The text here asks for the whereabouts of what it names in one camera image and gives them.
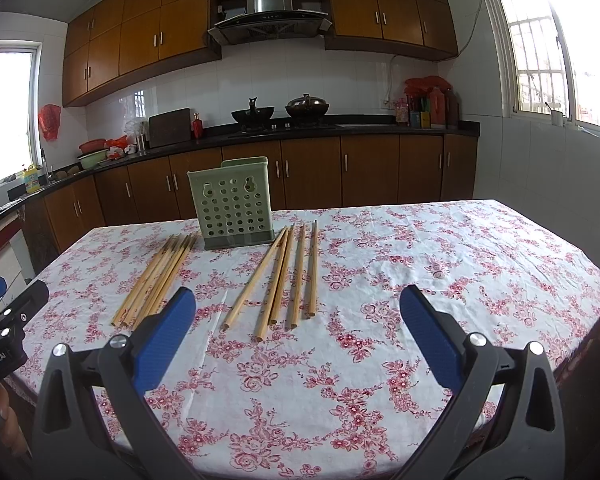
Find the left hand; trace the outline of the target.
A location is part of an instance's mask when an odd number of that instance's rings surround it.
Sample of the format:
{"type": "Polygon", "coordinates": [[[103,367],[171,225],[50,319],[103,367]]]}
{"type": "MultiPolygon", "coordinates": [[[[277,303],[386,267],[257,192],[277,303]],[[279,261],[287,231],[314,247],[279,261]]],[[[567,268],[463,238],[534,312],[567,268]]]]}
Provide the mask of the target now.
{"type": "Polygon", "coordinates": [[[9,405],[9,394],[0,383],[0,440],[13,456],[23,456],[29,452],[27,440],[20,428],[18,417],[9,405]]]}

